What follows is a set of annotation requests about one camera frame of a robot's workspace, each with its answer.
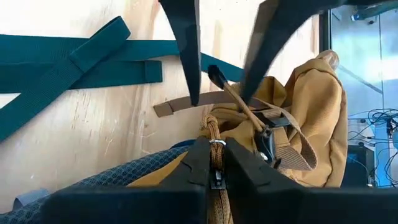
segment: teal webbing strap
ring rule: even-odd
[[[53,67],[53,63],[0,64],[0,93],[22,93],[27,85]],[[162,62],[100,62],[77,80],[70,90],[161,82]]]
[[[19,96],[0,110],[0,142],[51,104],[100,60],[120,48],[129,35],[124,21],[117,17],[26,85]]]
[[[0,35],[0,43],[6,43],[0,44],[0,93],[20,93],[27,83],[39,78],[53,64],[86,41],[83,38]],[[71,88],[161,82],[160,62],[142,61],[178,54],[174,40],[128,40]],[[243,75],[241,68],[202,54],[201,70],[207,72],[211,64],[217,65],[228,80],[238,82]],[[151,69],[142,74],[140,68],[148,66]]]

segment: tan strap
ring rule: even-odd
[[[225,91],[213,91],[209,93],[202,93],[199,96],[198,106],[210,105],[216,103],[235,103],[235,100]],[[256,109],[262,109],[266,107],[266,105],[257,98],[253,98],[250,101],[249,106]],[[155,105],[154,110],[156,112],[156,115],[161,118],[163,116],[172,115],[176,111],[185,110],[191,107],[192,105],[190,97],[185,96],[174,100],[166,101],[159,105]]]
[[[278,106],[266,102],[263,103],[271,108],[270,110],[261,111],[266,118],[275,118],[279,117],[280,115],[284,115],[289,121],[291,127],[294,128],[295,132],[300,135],[302,149],[299,153],[290,145],[285,128],[278,127],[273,129],[276,157],[282,159],[280,168],[294,170],[314,170],[318,163],[317,156],[307,137],[305,137],[303,132],[301,132],[300,126],[296,122],[295,118],[288,111],[279,108]]]

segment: wood grain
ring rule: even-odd
[[[243,66],[260,0],[202,0],[201,50]],[[174,39],[153,0],[3,0],[0,34],[89,37],[122,16],[130,39]],[[293,68],[314,57],[317,20],[309,19],[276,58],[269,75],[285,83]],[[164,82],[70,90],[0,143],[0,212],[14,197],[40,187],[54,192],[105,169],[176,142],[195,138],[211,106],[156,117],[152,106],[188,95],[178,57],[161,58]],[[217,90],[203,75],[201,92]],[[0,95],[0,107],[16,95]]]

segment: rope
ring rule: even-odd
[[[251,120],[255,129],[261,133],[266,125],[256,115],[253,114],[247,104],[245,104],[242,98],[232,89],[228,82],[224,83],[224,90],[235,99],[236,104],[242,108],[243,113]]]
[[[210,131],[211,140],[220,139],[217,118],[208,114],[201,122],[202,129]],[[210,146],[211,166],[214,169],[224,171],[223,153],[224,145],[215,142]],[[231,224],[233,223],[231,208],[229,206],[228,194],[226,190],[211,190],[211,209],[209,212],[210,224]]]
[[[208,114],[201,122],[202,129],[209,129],[211,140],[220,139],[220,131],[218,129],[217,118]],[[221,143],[214,143],[210,146],[211,165],[214,169],[224,171],[223,165],[223,147]]]

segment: glass panel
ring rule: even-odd
[[[387,187],[398,183],[397,8],[398,1],[341,6],[330,17],[331,47],[340,58],[336,72],[347,94],[349,145],[374,151],[368,176],[372,184]]]

